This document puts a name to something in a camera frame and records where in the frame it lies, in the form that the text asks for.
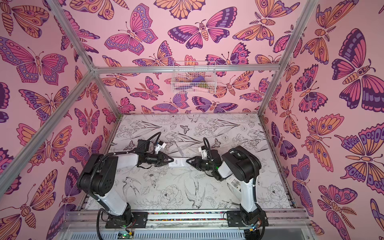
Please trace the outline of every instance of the wire basket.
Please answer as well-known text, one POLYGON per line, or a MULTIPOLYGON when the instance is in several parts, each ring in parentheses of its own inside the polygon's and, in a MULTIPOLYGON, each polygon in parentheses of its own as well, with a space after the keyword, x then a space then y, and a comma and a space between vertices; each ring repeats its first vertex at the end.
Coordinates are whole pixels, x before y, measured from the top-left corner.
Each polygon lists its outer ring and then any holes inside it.
POLYGON ((189 63, 187 61, 173 63, 170 83, 172 92, 185 91, 215 94, 217 87, 216 62, 195 61, 195 65, 187 65, 189 63))

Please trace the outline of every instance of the white wire basket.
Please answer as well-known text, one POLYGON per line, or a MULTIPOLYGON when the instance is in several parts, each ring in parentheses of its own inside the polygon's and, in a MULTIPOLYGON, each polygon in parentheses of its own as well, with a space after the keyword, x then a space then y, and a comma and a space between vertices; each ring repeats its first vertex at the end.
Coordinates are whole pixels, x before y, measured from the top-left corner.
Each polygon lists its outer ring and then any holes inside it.
POLYGON ((194 61, 189 65, 188 61, 176 61, 173 63, 171 87, 173 93, 180 91, 193 93, 216 93, 216 62, 194 61))

